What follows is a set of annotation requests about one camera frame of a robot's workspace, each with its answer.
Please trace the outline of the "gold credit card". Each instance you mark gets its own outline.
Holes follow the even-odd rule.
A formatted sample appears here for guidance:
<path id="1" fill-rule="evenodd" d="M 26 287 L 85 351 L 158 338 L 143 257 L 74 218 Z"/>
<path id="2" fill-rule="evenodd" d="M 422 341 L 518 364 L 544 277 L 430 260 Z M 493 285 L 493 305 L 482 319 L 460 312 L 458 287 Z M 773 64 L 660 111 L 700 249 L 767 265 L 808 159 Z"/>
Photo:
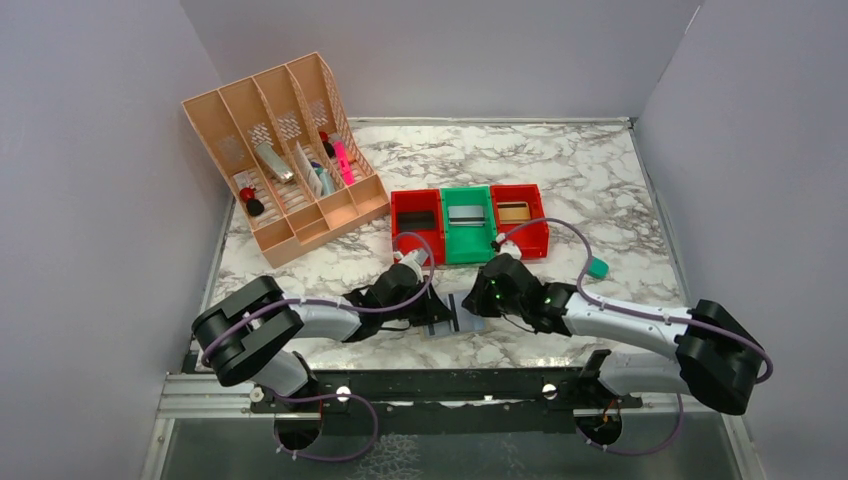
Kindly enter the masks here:
<path id="1" fill-rule="evenodd" d="M 504 225 L 523 224 L 532 219 L 532 211 L 527 202 L 499 202 L 496 210 L 499 222 Z"/>

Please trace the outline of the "beige card holder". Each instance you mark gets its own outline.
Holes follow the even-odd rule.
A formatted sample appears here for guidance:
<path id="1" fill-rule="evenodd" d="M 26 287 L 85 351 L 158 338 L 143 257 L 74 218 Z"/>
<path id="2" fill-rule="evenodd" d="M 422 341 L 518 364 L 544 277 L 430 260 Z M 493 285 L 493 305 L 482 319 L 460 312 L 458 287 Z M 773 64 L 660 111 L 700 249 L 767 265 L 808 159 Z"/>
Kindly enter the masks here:
<path id="1" fill-rule="evenodd" d="M 487 319 L 472 314 L 461 306 L 469 293 L 469 290 L 460 290 L 441 294 L 440 300 L 448 308 L 449 316 L 444 321 L 420 327 L 421 336 L 424 339 L 438 339 L 489 331 L 490 324 Z"/>

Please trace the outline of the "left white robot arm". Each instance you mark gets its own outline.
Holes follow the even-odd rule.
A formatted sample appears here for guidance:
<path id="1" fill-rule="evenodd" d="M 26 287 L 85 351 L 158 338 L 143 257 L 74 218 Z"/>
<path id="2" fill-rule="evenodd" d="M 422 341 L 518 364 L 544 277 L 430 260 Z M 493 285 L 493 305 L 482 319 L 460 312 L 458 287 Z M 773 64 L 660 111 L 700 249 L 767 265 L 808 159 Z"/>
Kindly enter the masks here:
<path id="1" fill-rule="evenodd" d="M 428 260 L 425 250 L 413 250 L 372 284 L 336 300 L 287 297 L 272 277 L 260 276 L 193 321 L 201 363 L 225 387 L 253 382 L 278 398 L 314 395 L 317 380 L 299 353 L 286 350 L 289 341 L 352 343 L 392 321 L 418 327 L 452 319 L 423 270 Z"/>

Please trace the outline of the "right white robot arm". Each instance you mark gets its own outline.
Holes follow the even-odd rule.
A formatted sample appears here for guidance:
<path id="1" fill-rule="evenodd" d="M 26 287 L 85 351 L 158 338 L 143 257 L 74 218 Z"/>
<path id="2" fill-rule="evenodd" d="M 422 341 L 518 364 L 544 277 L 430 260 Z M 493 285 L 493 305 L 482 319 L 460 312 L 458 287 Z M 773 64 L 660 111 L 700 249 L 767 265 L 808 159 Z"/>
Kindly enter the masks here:
<path id="1" fill-rule="evenodd" d="M 717 302 L 665 310 L 612 301 L 572 284 L 542 282 L 508 253 L 479 268 L 462 306 L 480 317 L 517 316 L 537 333 L 636 347 L 601 363 L 599 383 L 618 396 L 679 393 L 742 415 L 765 363 L 762 346 Z"/>

